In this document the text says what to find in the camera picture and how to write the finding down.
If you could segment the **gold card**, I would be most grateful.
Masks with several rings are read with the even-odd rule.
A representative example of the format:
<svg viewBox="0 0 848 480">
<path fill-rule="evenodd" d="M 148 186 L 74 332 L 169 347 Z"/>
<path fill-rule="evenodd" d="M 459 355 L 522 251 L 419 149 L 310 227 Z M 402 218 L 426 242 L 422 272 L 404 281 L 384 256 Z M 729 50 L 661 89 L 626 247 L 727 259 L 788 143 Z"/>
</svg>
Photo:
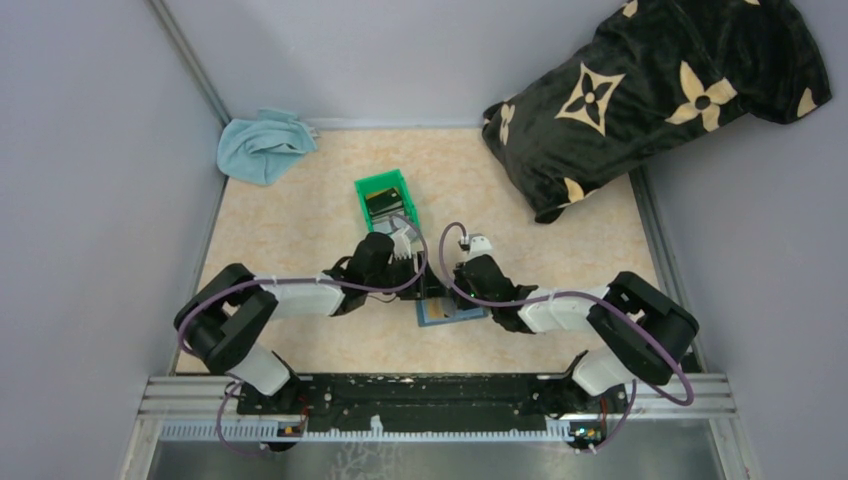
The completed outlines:
<svg viewBox="0 0 848 480">
<path fill-rule="evenodd" d="M 430 299 L 422 303 L 423 322 L 441 323 L 453 317 L 454 307 L 447 299 Z"/>
</svg>

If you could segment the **blue leather card holder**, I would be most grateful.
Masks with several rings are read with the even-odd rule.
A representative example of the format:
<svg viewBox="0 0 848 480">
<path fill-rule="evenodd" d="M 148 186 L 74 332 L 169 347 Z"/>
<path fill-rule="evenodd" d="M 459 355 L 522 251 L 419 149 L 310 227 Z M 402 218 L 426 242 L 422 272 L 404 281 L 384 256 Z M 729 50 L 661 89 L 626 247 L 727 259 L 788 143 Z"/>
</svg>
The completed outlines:
<svg viewBox="0 0 848 480">
<path fill-rule="evenodd" d="M 454 307 L 453 317 L 450 320 L 445 321 L 445 322 L 441 322 L 441 323 L 430 323 L 430 324 L 424 323 L 423 322 L 422 303 L 426 302 L 427 300 L 430 300 L 430 299 L 419 300 L 419 301 L 416 302 L 416 315 L 417 315 L 417 322 L 418 322 L 419 327 L 441 326 L 441 325 L 447 325 L 447 324 L 451 324 L 451 323 L 458 323 L 458 322 L 464 322 L 464 321 L 483 319 L 483 318 L 486 318 L 488 316 L 488 312 L 486 310 L 484 310 L 483 308 L 480 308 L 480 307 L 475 307 L 475 308 L 471 308 L 471 309 L 467 309 L 467 310 L 461 310 L 456 305 L 456 303 L 450 298 L 442 297 L 442 298 L 431 298 L 431 299 L 447 299 L 448 301 L 450 301 L 452 303 L 452 306 Z"/>
</svg>

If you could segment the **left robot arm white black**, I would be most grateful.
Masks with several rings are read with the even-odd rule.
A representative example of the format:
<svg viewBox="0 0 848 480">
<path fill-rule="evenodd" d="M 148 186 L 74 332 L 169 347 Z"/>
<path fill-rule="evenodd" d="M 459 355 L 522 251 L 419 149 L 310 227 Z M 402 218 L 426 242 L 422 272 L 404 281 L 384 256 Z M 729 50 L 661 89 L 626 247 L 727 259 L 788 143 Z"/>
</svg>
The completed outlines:
<svg viewBox="0 0 848 480">
<path fill-rule="evenodd" d="M 270 321 L 346 315 L 372 294 L 423 301 L 445 293 L 426 249 L 414 251 L 400 232 L 371 232 L 351 255 L 314 277 L 261 278 L 242 263 L 230 264 L 178 312 L 174 327 L 181 347 L 210 373 L 274 396 L 297 377 L 258 341 Z"/>
</svg>

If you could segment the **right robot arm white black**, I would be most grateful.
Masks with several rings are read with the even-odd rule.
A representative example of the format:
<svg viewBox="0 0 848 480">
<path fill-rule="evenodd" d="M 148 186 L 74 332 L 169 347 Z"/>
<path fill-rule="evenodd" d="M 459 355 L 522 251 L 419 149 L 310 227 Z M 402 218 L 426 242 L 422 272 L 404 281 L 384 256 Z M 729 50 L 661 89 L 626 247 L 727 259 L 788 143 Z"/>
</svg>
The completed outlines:
<svg viewBox="0 0 848 480">
<path fill-rule="evenodd" d="M 681 361 L 699 331 L 688 311 L 630 271 L 596 289 L 551 290 L 514 283 L 483 254 L 454 268 L 452 288 L 488 308 L 509 332 L 596 334 L 602 346 L 581 355 L 566 372 L 568 386 L 587 397 L 632 380 L 667 385 L 682 375 Z"/>
</svg>

